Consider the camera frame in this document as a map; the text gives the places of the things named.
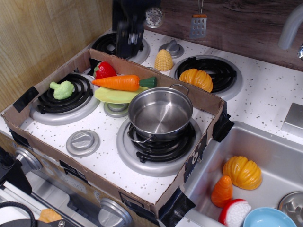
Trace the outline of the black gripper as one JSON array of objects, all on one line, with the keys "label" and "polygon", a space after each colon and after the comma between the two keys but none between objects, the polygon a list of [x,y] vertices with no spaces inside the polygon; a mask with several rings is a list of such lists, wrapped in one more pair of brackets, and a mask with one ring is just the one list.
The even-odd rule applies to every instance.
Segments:
[{"label": "black gripper", "polygon": [[116,34],[116,56],[130,58],[143,50],[145,0],[112,1],[112,30]]}]

